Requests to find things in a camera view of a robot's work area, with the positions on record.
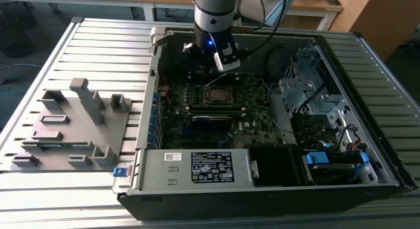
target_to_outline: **blue latch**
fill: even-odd
[[[128,168],[114,168],[112,175],[115,177],[127,177],[128,176]]]
[[[368,154],[366,152],[360,153],[360,157],[362,157],[362,160],[364,163],[370,161],[370,157],[368,157]]]
[[[306,155],[308,164],[328,164],[330,160],[326,152],[311,152]]]

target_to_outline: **motherboard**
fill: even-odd
[[[163,73],[163,148],[227,149],[279,143],[268,102],[268,93],[279,89],[270,86],[262,77],[247,74]]]

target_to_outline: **warning symbol label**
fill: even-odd
[[[192,152],[191,179],[194,183],[235,182],[231,152]]]

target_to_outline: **floor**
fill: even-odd
[[[130,7],[59,4],[59,9],[60,11],[54,13],[47,3],[34,3],[32,14],[38,24],[27,30],[27,34],[30,40],[35,44],[36,51],[30,56],[18,59],[6,57],[0,52],[0,63],[31,63],[42,66],[54,50],[68,23],[75,16],[132,20],[132,11]],[[138,9],[135,13],[142,19],[142,9]],[[159,9],[158,19],[162,21],[191,23],[194,22],[194,12],[192,10],[180,9],[168,10],[166,14],[166,12]],[[420,48],[415,48],[411,52],[406,52],[406,48],[399,48],[388,59],[387,65],[403,83],[403,86],[419,102],[420,89],[418,88],[418,80],[420,78]],[[26,92],[36,75],[36,68],[12,67],[0,70],[0,80],[2,78],[6,78],[6,82],[0,84],[0,91],[8,93]],[[0,94],[0,129],[4,127],[4,122],[8,121],[22,97],[23,95]]]

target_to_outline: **metal slatted surface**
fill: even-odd
[[[64,94],[75,96],[68,90],[74,77],[90,79],[90,89],[99,90],[102,97],[123,93],[134,100],[120,161],[131,161],[135,153],[138,124],[143,108],[144,86],[147,82],[148,35],[155,25],[126,20],[86,19],[71,26],[63,46],[55,50],[47,62],[46,76],[26,109],[18,110],[2,134],[7,142],[2,144],[2,154],[20,150],[20,140],[32,130],[43,104],[36,101],[43,89],[64,89]],[[187,24],[171,25],[191,27]],[[351,79],[363,95],[375,118],[390,135],[390,141],[416,180],[420,180],[420,120],[418,107],[399,88],[392,76],[375,59],[359,39],[350,33],[284,30],[299,34],[323,35],[343,62]],[[243,218],[180,222],[139,222],[123,209],[111,187],[112,174],[108,172],[72,173],[7,173],[0,175],[0,223],[2,228],[98,228],[155,226],[167,228],[192,226],[228,226],[267,223],[302,223],[347,220],[354,226],[356,220],[370,219],[371,225],[382,218],[410,220],[420,213],[420,191],[402,198],[368,203],[347,212],[336,214],[291,215],[279,218]]]

